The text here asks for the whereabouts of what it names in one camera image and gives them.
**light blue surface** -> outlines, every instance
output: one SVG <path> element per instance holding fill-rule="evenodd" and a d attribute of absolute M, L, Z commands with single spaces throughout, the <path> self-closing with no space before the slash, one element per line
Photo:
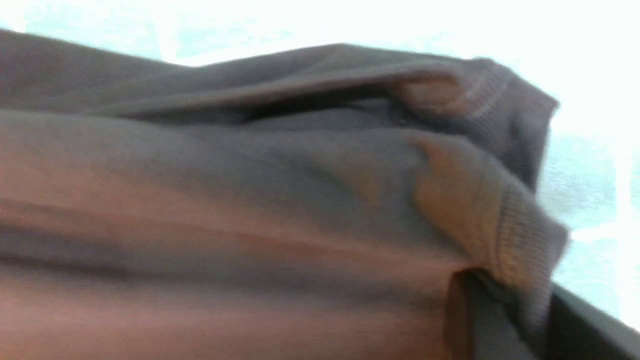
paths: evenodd
<path fill-rule="evenodd" d="M 640 328 L 635 5 L 529 3 L 29 0 L 0 26 L 188 65 L 336 41 L 495 58 L 563 104 L 540 188 L 576 230 L 556 280 Z"/>

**black fabric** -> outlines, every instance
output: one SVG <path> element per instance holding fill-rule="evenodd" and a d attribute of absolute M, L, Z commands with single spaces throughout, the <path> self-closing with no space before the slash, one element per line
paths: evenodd
<path fill-rule="evenodd" d="M 477 272 L 454 275 L 449 284 L 445 339 L 451 360 L 536 360 L 521 338 L 504 302 Z"/>
<path fill-rule="evenodd" d="M 551 303 L 552 360 L 638 360 L 640 334 L 569 291 L 557 287 Z"/>

